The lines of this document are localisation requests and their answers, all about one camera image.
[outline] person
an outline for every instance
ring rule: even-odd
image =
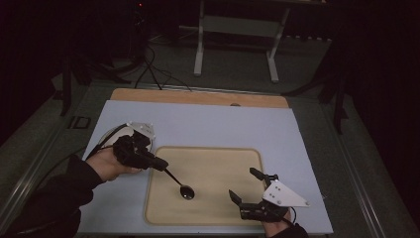
[[[52,177],[34,192],[20,215],[1,238],[70,238],[77,233],[79,207],[93,199],[93,189],[121,174],[139,173],[141,169],[123,166],[112,148],[98,151],[86,161],[71,156],[63,175]],[[306,231],[290,222],[288,211],[280,222],[262,222],[267,238],[304,238]]]

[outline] wooden board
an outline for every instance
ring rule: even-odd
[[[117,88],[112,93],[111,100],[288,108],[287,101],[282,96],[223,92]]]
[[[169,162],[167,169],[195,197],[185,200],[179,185],[165,172],[153,170],[146,203],[146,220],[153,225],[261,225],[242,220],[229,189],[243,202],[262,200],[264,184],[250,174],[262,170],[259,152],[254,149],[160,147],[156,155]]]

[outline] table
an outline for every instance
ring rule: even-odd
[[[154,140],[156,148],[166,145],[256,148],[262,156],[265,173],[278,174],[283,183],[290,184],[311,202],[310,208],[296,208],[297,222],[311,234],[333,232],[296,120],[283,97],[117,89],[105,104],[86,153],[93,149],[107,130],[129,119],[153,121],[157,134]],[[287,133],[287,137],[279,136],[281,133]],[[120,176],[95,188],[92,202],[81,207],[79,233],[263,234],[261,226],[150,225],[144,217],[149,179],[150,170],[147,170],[134,176]]]

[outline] wooden cutting board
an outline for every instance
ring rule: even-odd
[[[165,172],[153,170],[146,201],[146,220],[153,225],[261,225],[242,220],[229,189],[243,202],[262,200],[264,184],[250,174],[262,170],[258,151],[239,148],[160,147],[156,156],[169,162],[167,169],[195,197],[184,199],[179,185]]]

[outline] spoon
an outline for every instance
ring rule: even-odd
[[[170,171],[168,171],[167,169],[164,169],[164,171],[171,177],[173,178],[173,180],[175,180],[180,186],[181,188],[179,189],[181,195],[183,198],[187,199],[187,200],[191,200],[192,198],[194,198],[195,192],[194,190],[189,186],[189,185],[184,185],[182,183],[180,183],[178,181],[178,179],[176,179],[175,176],[173,176]]]

